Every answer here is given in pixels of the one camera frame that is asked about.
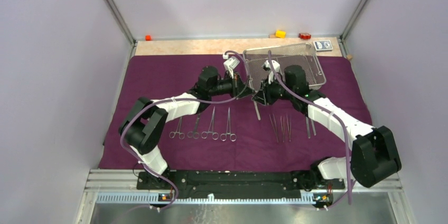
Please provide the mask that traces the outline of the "metal mesh instrument tray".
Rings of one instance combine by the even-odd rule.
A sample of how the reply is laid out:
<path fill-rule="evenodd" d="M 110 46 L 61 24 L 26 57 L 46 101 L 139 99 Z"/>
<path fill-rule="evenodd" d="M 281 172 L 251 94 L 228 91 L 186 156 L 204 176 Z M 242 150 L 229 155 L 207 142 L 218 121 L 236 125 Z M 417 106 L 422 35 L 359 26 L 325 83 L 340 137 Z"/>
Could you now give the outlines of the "metal mesh instrument tray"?
<path fill-rule="evenodd" d="M 280 66 L 280 74 L 285 77 L 284 69 L 291 65 L 299 65 L 305 71 L 306 81 L 311 89 L 318 90 L 326 83 L 326 76 L 320 65 L 314 46 L 309 43 L 289 44 L 248 49 L 243 52 L 250 76 L 250 85 L 258 91 L 262 82 L 269 77 L 269 71 L 263 69 L 268 60 L 268 52 L 272 60 Z"/>

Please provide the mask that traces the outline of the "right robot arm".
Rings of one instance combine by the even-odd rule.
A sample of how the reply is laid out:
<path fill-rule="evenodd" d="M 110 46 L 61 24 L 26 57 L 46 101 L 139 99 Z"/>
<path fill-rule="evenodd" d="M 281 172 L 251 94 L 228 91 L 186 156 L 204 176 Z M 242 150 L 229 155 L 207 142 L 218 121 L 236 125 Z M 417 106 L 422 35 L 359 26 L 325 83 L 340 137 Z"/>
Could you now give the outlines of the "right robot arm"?
<path fill-rule="evenodd" d="M 299 65 L 291 65 L 280 74 L 276 61 L 265 61 L 262 68 L 269 74 L 260 83 L 254 101 L 272 105 L 288 100 L 306 118 L 324 126 L 346 146 L 345 157 L 329 157 L 310 173 L 310 182 L 324 188 L 332 179 L 354 179 L 370 188 L 402 169 L 399 152 L 391 129 L 373 127 L 337 107 L 328 97 L 312 89 Z"/>

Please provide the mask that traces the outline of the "steel forceps clamp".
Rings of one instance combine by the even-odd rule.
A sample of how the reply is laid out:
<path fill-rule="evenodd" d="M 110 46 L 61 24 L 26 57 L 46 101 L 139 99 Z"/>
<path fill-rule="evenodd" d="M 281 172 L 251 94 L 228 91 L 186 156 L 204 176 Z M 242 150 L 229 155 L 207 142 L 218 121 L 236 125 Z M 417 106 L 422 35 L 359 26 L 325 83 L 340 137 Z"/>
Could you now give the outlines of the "steel forceps clamp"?
<path fill-rule="evenodd" d="M 206 139 L 210 136 L 213 140 L 216 141 L 219 138 L 219 134 L 214 130 L 215 112 L 216 112 L 216 108 L 214 107 L 213 111 L 212 111 L 211 119 L 210 119 L 209 128 L 207 131 L 204 131 L 201 133 L 201 138 L 203 138 L 203 139 Z"/>

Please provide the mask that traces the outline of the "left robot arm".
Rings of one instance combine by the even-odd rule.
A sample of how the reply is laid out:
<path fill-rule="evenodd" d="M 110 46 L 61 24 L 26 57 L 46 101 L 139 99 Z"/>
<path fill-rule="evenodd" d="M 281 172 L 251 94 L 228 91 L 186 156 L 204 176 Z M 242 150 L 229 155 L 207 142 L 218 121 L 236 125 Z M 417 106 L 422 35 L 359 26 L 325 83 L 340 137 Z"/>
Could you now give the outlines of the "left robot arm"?
<path fill-rule="evenodd" d="M 157 189 L 169 183 L 168 164 L 158 143 L 165 124 L 183 116 L 197 115 L 211 104 L 212 97 L 229 95 L 236 100 L 253 94 L 237 72 L 221 76 L 213 66 L 204 67 L 194 86 L 178 96 L 161 100 L 140 97 L 119 127 L 120 144 L 143 165 Z"/>

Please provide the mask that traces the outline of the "steel angled tweezers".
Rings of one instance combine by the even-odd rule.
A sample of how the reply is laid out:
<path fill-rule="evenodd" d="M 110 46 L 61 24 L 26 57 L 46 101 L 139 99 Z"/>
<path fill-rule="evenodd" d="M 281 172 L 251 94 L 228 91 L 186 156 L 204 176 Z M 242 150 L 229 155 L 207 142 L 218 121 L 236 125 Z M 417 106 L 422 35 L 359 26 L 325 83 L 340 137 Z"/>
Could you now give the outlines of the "steel angled tweezers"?
<path fill-rule="evenodd" d="M 255 112 L 256 112 L 257 119 L 258 119 L 258 121 L 261 121 L 261 116 L 260 116 L 258 104 L 257 104 L 256 101 L 254 101 L 254 107 L 255 107 Z"/>

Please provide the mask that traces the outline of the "steel curved tweezers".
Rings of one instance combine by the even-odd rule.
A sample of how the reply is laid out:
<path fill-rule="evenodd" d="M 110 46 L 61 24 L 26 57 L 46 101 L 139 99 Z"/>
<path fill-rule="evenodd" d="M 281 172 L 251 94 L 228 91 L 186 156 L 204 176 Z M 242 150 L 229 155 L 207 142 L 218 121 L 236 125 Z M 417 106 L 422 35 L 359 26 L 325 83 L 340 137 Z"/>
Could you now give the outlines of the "steel curved tweezers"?
<path fill-rule="evenodd" d="M 283 116 L 280 117 L 280 123 L 281 123 L 281 133 L 282 133 L 281 139 L 282 139 L 282 142 L 284 143 L 285 142 L 285 120 L 284 120 Z"/>

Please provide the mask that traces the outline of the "small steel hemostat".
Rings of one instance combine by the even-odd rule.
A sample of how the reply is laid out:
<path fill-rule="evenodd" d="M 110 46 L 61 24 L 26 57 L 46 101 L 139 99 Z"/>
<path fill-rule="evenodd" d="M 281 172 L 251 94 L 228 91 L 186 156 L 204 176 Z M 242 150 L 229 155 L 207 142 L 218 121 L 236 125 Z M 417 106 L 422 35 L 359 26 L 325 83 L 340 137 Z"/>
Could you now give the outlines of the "small steel hemostat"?
<path fill-rule="evenodd" d="M 175 137 L 177 137 L 178 139 L 185 138 L 185 133 L 182 132 L 182 117 L 179 118 L 176 129 L 169 133 L 169 138 L 175 138 Z"/>

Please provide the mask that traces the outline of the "purple cloth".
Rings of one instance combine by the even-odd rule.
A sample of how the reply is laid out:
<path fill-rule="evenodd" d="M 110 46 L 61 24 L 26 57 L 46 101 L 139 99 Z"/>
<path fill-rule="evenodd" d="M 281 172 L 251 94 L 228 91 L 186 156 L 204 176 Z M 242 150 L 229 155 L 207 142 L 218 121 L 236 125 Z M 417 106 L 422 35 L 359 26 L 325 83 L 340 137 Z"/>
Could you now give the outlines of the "purple cloth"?
<path fill-rule="evenodd" d="M 164 99 L 178 96 L 194 86 L 199 73 L 206 66 L 224 72 L 220 55 L 155 55 L 135 56 L 128 65 L 116 111 L 104 142 L 100 169 L 132 169 L 137 159 L 120 145 L 119 127 L 139 97 Z M 208 107 L 200 117 L 199 138 L 187 138 L 196 117 L 182 118 L 184 139 L 169 138 L 178 120 L 168 122 L 158 144 L 159 149 L 174 170 L 229 170 L 255 172 L 289 172 L 307 170 L 324 157 L 343 157 L 344 142 L 320 124 L 315 125 L 316 136 L 308 139 L 305 117 L 294 110 L 291 103 L 279 100 L 272 106 L 258 106 L 261 121 L 249 97 L 231 101 L 228 95 L 218 96 L 219 105 Z M 210 136 L 201 138 L 207 131 L 213 108 L 216 108 L 214 130 L 226 131 L 227 111 L 231 111 L 231 130 L 237 135 L 235 142 L 215 141 Z M 277 143 L 270 122 L 275 115 L 278 128 Z M 291 142 L 288 141 L 286 115 L 291 117 Z M 285 120 L 285 142 L 281 139 L 280 117 Z"/>

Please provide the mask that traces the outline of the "blue playing card deck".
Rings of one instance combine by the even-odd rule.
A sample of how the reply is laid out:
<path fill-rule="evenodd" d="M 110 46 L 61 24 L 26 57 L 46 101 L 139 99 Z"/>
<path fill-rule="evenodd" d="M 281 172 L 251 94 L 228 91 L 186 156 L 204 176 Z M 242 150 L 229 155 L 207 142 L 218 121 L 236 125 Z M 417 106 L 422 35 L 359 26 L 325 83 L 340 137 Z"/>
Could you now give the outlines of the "blue playing card deck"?
<path fill-rule="evenodd" d="M 333 45 L 330 40 L 318 40 L 314 41 L 313 44 L 316 52 L 326 52 L 333 50 Z"/>

